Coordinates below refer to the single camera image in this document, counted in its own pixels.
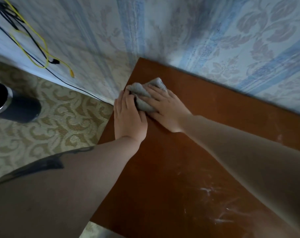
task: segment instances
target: forearm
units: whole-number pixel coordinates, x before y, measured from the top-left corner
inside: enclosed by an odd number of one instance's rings
[[[0,184],[0,237],[79,237],[137,150],[123,137]]]
[[[299,151],[201,116],[188,116],[182,126],[254,196],[300,227]]]

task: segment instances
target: yellow cable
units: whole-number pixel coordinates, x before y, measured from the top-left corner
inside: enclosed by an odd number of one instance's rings
[[[72,69],[69,67],[69,65],[67,65],[65,62],[63,62],[62,60],[60,60],[60,59],[58,59],[58,58],[56,58],[56,57],[54,57],[54,56],[52,56],[51,54],[49,54],[49,51],[48,51],[48,46],[47,46],[47,43],[45,42],[45,40],[30,26],[30,24],[20,15],[20,13],[19,12],[17,12],[17,10],[16,10],[16,8],[14,8],[13,7],[13,5],[9,2],[9,1],[7,1],[7,0],[4,0],[9,6],[10,6],[10,8],[15,12],[15,14],[17,15],[17,16],[19,16],[20,17],[20,19],[22,20],[22,21],[24,21],[25,22],[25,24],[42,40],[42,42],[44,43],[44,45],[45,45],[45,48],[43,48],[43,47],[41,47],[39,44],[39,47],[45,52],[45,54],[47,55],[47,56],[51,56],[51,57],[53,57],[54,59],[56,59],[56,60],[59,60],[61,63],[63,63],[63,64],[65,64],[68,68],[69,68],[69,71],[70,71],[70,75],[71,75],[71,77],[73,77],[74,78],[74,72],[72,71]],[[39,66],[39,65],[37,65],[30,57],[29,57],[29,55],[25,52],[25,50],[23,49],[23,47],[18,43],[18,41],[14,38],[14,36],[13,35],[11,35],[10,34],[10,36],[14,39],[14,41],[18,44],[18,46],[22,49],[22,51],[28,56],[28,58],[33,62],[33,64],[34,65],[36,65],[37,67],[39,67],[39,68],[47,68],[48,66],[49,66],[49,58],[46,56],[46,63],[45,63],[45,66],[44,67],[42,67],[42,66]]]

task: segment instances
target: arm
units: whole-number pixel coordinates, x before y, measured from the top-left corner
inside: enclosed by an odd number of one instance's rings
[[[0,237],[80,236],[147,133],[128,92],[115,100],[114,116],[115,141],[47,157],[0,180]]]
[[[149,115],[171,132],[184,132],[217,159],[262,203],[300,230],[300,152],[241,130],[193,116],[171,91],[154,86],[142,99]]]

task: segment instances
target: person's left hand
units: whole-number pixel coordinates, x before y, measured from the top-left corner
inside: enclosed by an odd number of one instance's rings
[[[147,118],[144,112],[137,111],[134,104],[134,96],[129,91],[121,91],[114,103],[115,139],[129,137],[138,145],[147,134]]]

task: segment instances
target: silver rim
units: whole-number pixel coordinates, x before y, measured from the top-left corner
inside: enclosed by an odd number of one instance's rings
[[[0,107],[0,113],[4,112],[9,105],[11,104],[12,100],[13,100],[13,91],[11,90],[11,88],[5,86],[7,88],[7,92],[8,92],[8,96],[7,96],[7,100],[4,103],[3,106]]]

